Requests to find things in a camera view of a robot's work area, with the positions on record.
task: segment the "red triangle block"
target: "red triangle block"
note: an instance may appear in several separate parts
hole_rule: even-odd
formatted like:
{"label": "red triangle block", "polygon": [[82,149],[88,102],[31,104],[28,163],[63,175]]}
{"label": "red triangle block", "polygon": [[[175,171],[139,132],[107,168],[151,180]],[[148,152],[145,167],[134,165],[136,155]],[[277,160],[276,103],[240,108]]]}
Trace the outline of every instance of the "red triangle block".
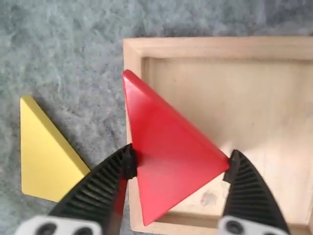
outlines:
{"label": "red triangle block", "polygon": [[123,82],[147,226],[228,170],[228,157],[134,73]]}

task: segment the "yellow wooden piece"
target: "yellow wooden piece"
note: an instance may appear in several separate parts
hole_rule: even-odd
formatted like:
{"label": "yellow wooden piece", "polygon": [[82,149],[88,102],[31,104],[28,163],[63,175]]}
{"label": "yellow wooden piece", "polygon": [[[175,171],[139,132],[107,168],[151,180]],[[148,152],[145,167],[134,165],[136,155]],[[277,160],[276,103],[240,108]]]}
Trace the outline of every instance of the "yellow wooden piece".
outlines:
{"label": "yellow wooden piece", "polygon": [[22,192],[58,202],[89,169],[29,95],[21,98]]}

